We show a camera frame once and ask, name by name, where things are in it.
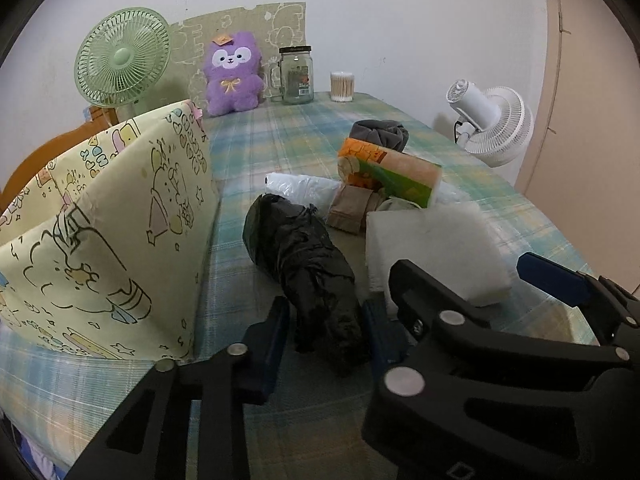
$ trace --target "purple plush toy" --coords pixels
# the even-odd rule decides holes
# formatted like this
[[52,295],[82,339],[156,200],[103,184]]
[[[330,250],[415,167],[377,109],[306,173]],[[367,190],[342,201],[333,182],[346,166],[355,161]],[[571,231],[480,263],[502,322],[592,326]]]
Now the purple plush toy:
[[244,112],[258,105],[264,83],[258,76],[260,50],[254,35],[236,32],[224,45],[211,42],[204,62],[207,111],[212,116]]

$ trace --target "orange packaging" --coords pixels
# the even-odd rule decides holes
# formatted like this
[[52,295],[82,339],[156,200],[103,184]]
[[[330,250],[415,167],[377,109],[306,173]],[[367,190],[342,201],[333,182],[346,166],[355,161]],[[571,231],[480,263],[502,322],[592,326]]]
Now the orange packaging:
[[338,174],[345,184],[383,190],[387,196],[427,207],[440,185],[442,167],[349,137],[338,151]]

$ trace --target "tag on plush toy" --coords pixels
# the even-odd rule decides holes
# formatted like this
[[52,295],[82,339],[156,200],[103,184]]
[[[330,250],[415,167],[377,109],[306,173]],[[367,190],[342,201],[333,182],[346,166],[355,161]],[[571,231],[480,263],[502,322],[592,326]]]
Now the tag on plush toy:
[[220,34],[219,36],[213,38],[213,43],[218,44],[220,46],[229,43],[233,38],[228,34]]

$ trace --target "wooden chair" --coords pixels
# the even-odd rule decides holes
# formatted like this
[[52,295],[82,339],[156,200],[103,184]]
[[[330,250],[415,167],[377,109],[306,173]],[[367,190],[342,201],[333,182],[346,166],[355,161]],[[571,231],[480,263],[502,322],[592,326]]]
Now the wooden chair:
[[0,192],[0,214],[9,206],[11,201],[18,196],[29,181],[44,168],[50,160],[65,153],[83,140],[106,130],[114,124],[118,124],[118,119],[113,108],[90,108],[92,120],[82,124],[80,127],[59,135],[48,142],[45,142],[31,155],[25,158]]

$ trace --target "metal rivet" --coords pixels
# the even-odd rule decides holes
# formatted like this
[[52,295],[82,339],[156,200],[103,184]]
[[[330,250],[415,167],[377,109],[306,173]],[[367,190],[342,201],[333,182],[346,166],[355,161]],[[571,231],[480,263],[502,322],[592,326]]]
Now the metal rivet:
[[413,368],[397,366],[385,374],[385,386],[393,394],[413,397],[424,389],[424,378]]
[[159,360],[154,367],[159,372],[168,372],[172,370],[175,366],[175,361],[173,359],[161,359]]
[[424,325],[419,319],[415,320],[414,323],[414,335],[420,336],[422,335],[422,330],[424,329]]
[[616,347],[616,354],[623,361],[629,361],[629,359],[631,359],[629,352],[627,352],[624,348],[622,348],[622,346]]
[[244,355],[247,353],[248,347],[244,343],[233,343],[228,346],[226,351],[229,355]]
[[440,319],[450,325],[462,325],[465,322],[465,317],[455,310],[443,310]]

